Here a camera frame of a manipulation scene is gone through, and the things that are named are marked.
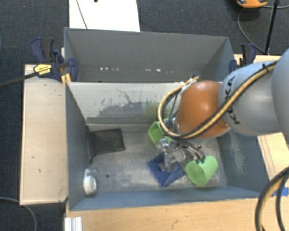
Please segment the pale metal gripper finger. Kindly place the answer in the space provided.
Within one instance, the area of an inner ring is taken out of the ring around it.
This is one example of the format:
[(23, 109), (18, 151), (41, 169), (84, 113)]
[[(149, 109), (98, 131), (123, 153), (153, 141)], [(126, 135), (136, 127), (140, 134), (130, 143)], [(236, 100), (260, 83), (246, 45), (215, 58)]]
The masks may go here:
[(167, 139), (161, 139), (158, 142), (158, 153), (166, 153), (168, 151), (169, 143)]
[(162, 154), (163, 161), (159, 164), (159, 168), (163, 172), (171, 173), (175, 168), (175, 157), (169, 153)]

